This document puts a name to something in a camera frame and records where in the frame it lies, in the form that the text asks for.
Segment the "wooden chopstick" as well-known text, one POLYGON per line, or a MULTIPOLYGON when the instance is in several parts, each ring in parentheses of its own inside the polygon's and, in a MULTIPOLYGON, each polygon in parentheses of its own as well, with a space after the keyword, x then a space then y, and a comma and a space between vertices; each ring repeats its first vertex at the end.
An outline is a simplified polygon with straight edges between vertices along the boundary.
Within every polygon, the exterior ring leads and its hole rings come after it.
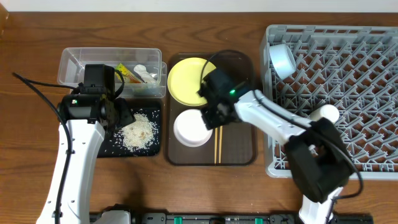
POLYGON ((223 126, 219 127, 219 139, 218 139, 218 163, 221 163, 222 155, 222 139, 223 139, 223 126))
POLYGON ((214 140, 214 164, 217 164, 218 155, 218 128, 214 129, 215 140, 214 140))

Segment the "white bowl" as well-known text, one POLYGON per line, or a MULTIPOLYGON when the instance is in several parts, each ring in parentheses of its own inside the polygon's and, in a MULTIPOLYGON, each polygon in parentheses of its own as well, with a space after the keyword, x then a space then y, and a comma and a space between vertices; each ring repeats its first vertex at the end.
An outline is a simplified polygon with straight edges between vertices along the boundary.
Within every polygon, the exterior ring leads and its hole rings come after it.
POLYGON ((174 135, 184 146, 202 146, 211 138, 212 133, 212 129, 206 128, 201 111, 198 109, 185 110, 175 119, 174 135))

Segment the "yellow green snack wrapper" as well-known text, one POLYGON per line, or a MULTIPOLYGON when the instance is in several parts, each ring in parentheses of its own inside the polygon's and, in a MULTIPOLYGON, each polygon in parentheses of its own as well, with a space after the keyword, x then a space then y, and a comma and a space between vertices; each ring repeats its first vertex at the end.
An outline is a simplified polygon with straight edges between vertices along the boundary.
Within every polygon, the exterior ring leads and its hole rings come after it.
POLYGON ((115 70, 118 70, 123 77, 125 83, 142 83, 142 81, 135 76, 129 69, 127 69, 122 63, 119 63, 115 70))

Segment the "yellow plate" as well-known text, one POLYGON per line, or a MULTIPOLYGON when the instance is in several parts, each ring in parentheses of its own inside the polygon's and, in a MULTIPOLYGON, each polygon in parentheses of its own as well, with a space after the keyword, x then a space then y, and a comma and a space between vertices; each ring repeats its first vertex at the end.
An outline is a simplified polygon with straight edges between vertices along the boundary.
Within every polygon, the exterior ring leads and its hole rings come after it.
POLYGON ((216 66, 211 62, 203 66, 206 59, 191 57, 177 62, 169 72, 167 87, 172 97, 186 106, 202 106, 207 103, 197 92, 200 89, 200 78, 205 78, 216 66))

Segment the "light blue bowl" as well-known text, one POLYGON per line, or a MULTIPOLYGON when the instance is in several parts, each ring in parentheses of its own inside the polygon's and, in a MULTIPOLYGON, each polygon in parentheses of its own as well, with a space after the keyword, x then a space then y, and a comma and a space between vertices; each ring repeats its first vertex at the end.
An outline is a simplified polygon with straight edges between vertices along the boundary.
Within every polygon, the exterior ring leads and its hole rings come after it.
POLYGON ((292 51, 286 44, 270 46, 269 55, 276 74, 281 80, 288 78, 295 72, 295 59, 292 51))

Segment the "pale green cup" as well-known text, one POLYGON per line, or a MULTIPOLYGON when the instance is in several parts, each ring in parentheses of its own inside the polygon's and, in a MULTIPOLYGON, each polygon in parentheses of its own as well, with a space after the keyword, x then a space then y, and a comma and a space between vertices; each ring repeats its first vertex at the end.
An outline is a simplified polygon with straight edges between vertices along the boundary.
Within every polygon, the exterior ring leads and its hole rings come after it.
POLYGON ((332 123, 336 123, 340 117, 338 108, 333 105, 323 105, 311 112, 309 118, 312 121, 318 121, 321 118, 326 118, 332 123))

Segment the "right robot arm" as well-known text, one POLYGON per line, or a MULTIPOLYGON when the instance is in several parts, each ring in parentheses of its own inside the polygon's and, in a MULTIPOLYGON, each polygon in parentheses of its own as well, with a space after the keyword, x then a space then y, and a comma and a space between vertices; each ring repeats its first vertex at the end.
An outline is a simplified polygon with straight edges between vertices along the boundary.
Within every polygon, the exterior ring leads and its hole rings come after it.
POLYGON ((333 206, 351 174, 359 171, 348 155, 334 124, 326 118, 299 117, 268 99, 259 90, 207 90, 198 94, 208 129, 233 121, 254 125, 283 146, 293 180, 303 194, 303 223, 329 223, 333 206))

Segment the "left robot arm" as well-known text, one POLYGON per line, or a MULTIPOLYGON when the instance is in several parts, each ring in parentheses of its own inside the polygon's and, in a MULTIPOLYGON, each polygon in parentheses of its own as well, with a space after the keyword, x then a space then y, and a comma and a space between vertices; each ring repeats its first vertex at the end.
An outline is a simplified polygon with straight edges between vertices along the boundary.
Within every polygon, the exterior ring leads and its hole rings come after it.
POLYGON ((72 94, 63 97, 58 155, 49 194, 37 223, 89 223, 98 151, 108 134, 134 122, 123 98, 72 94))

